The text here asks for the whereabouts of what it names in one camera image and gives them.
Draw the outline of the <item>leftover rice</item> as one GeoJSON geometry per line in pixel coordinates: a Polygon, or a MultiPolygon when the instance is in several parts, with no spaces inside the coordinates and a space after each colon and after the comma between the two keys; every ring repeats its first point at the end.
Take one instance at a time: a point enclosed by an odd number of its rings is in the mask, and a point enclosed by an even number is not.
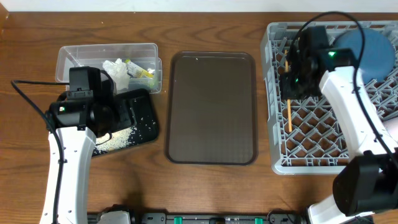
{"type": "Polygon", "coordinates": [[[105,134],[96,139],[93,157],[154,141],[159,135],[159,125],[155,118],[139,118],[135,126],[105,134]]]}

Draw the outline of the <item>wooden chopstick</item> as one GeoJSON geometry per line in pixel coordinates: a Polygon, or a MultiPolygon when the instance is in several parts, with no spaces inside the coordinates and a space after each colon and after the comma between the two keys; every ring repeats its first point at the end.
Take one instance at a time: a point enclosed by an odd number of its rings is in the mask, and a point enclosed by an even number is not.
{"type": "MultiPolygon", "coordinates": [[[[285,60],[285,73],[287,73],[289,71],[289,62],[287,60],[287,53],[288,50],[285,50],[285,56],[286,56],[286,60],[285,60]]],[[[291,114],[291,103],[290,103],[290,99],[286,100],[286,104],[287,104],[287,121],[288,121],[288,133],[292,132],[292,114],[291,114]]]]}

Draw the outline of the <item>dark blue plate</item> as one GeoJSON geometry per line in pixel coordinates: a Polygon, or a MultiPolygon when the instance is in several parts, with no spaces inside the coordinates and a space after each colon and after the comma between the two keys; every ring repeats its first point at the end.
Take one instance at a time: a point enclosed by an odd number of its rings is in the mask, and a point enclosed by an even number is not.
{"type": "MultiPolygon", "coordinates": [[[[364,84],[371,80],[382,81],[392,71],[395,62],[395,50],[387,37],[376,30],[363,29],[365,46],[359,68],[364,84]]],[[[362,38],[359,29],[347,31],[336,38],[334,47],[351,49],[359,59],[362,38]]]]}

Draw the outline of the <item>pink cup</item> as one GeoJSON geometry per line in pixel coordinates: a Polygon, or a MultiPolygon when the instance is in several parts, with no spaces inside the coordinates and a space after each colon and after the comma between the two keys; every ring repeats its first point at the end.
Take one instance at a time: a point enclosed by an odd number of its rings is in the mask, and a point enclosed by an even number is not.
{"type": "Polygon", "coordinates": [[[398,118],[392,118],[383,122],[384,127],[390,136],[397,142],[398,141],[398,118]]]}

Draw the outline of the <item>yellow snack wrapper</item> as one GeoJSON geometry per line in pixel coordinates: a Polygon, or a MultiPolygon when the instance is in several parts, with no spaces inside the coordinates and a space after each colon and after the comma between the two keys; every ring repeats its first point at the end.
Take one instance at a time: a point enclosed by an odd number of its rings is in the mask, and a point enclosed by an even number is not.
{"type": "Polygon", "coordinates": [[[147,70],[138,66],[136,63],[127,59],[124,61],[127,67],[127,74],[134,79],[138,79],[141,83],[145,83],[149,87],[154,87],[157,78],[155,76],[155,70],[148,68],[147,70]]]}

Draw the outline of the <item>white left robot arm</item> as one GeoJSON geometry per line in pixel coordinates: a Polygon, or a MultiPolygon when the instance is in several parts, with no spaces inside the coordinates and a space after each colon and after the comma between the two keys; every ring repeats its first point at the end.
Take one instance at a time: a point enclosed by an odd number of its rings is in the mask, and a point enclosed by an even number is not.
{"type": "Polygon", "coordinates": [[[93,96],[66,91],[45,113],[50,166],[41,223],[88,223],[87,196],[96,140],[134,125],[131,102],[145,90],[93,96]]]}

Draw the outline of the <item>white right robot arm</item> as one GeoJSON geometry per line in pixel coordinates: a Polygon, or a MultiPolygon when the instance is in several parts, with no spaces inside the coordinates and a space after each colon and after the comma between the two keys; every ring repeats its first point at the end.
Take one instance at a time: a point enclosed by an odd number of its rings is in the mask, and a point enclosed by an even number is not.
{"type": "Polygon", "coordinates": [[[363,51],[329,44],[291,45],[290,70],[281,77],[282,98],[326,97],[345,137],[348,165],[333,193],[307,209],[309,223],[346,223],[397,208],[397,141],[379,119],[363,85],[363,51]]]}

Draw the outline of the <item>white paper napkin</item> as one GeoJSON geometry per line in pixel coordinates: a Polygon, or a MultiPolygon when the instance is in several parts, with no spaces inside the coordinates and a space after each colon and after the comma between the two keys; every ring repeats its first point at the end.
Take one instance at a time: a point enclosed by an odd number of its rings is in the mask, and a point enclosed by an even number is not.
{"type": "Polygon", "coordinates": [[[118,58],[115,62],[105,60],[103,62],[103,68],[115,82],[117,91],[128,88],[129,75],[127,74],[127,64],[124,63],[120,58],[118,58]]]}

